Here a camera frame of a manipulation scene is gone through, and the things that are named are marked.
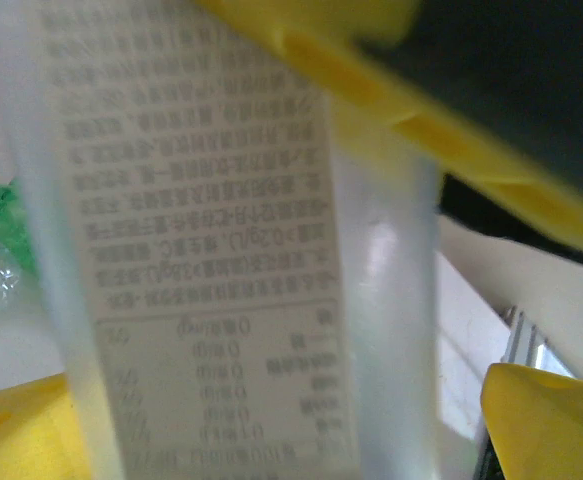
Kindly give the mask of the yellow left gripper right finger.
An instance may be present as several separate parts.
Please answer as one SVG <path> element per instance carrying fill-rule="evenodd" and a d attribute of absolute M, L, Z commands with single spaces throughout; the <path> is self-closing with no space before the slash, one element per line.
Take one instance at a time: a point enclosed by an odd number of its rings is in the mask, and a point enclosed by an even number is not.
<path fill-rule="evenodd" d="M 583 380 L 493 364 L 480 402 L 505 478 L 583 479 Z"/>

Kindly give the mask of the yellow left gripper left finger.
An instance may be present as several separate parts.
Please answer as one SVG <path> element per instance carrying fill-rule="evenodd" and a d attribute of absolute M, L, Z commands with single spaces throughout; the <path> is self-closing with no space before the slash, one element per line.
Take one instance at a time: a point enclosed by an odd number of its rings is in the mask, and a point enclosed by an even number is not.
<path fill-rule="evenodd" d="M 0 390 L 0 480 L 91 477 L 65 375 Z"/>

